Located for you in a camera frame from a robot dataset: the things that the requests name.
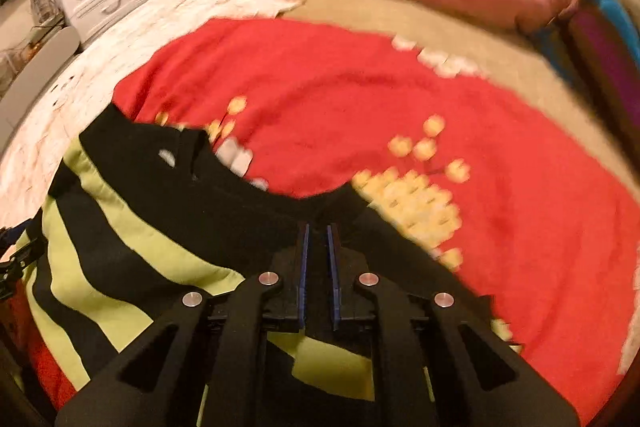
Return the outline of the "red floral blanket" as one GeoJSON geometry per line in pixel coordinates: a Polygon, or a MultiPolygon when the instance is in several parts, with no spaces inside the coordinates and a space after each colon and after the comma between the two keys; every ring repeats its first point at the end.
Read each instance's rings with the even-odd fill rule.
{"type": "Polygon", "coordinates": [[[267,193],[352,185],[491,295],[508,338],[583,423],[622,381],[638,202],[465,58],[295,20],[211,20],[125,77],[112,105],[136,124],[204,132],[267,193]]]}

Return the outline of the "beige bed sheet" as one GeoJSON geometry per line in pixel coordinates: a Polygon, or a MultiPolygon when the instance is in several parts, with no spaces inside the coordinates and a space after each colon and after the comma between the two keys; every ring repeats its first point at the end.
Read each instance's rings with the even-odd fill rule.
{"type": "Polygon", "coordinates": [[[639,197],[639,175],[592,109],[516,32],[478,26],[410,0],[305,0],[293,20],[401,36],[419,48],[468,58],[496,86],[516,93],[575,139],[639,197]]]}

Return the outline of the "green black striped sweater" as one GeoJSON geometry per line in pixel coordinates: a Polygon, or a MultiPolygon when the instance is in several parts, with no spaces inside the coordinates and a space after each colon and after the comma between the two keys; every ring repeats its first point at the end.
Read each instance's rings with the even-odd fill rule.
{"type": "Polygon", "coordinates": [[[309,231],[306,335],[267,346],[273,426],[350,426],[371,416],[367,361],[331,329],[326,227],[406,291],[454,274],[402,237],[350,184],[295,199],[242,180],[207,135],[136,124],[108,106],[58,166],[27,227],[41,245],[16,313],[32,317],[28,354],[55,407],[73,399],[187,291],[218,295],[266,269],[309,231]]]}

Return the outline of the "white pink plush blanket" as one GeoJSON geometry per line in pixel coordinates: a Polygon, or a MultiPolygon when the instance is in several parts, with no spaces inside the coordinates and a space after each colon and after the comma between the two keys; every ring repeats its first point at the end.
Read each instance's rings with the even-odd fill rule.
{"type": "Polygon", "coordinates": [[[116,84],[168,42],[211,18],[275,18],[304,0],[150,0],[63,68],[20,120],[1,159],[1,224],[35,214],[70,140],[90,124],[116,84]]]}

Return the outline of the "colourful striped blanket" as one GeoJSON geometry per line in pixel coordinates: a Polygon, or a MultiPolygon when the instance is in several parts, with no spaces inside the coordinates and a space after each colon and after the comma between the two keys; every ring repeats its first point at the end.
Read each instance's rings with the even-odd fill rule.
{"type": "Polygon", "coordinates": [[[529,40],[639,166],[639,21],[626,0],[578,0],[529,40]]]}

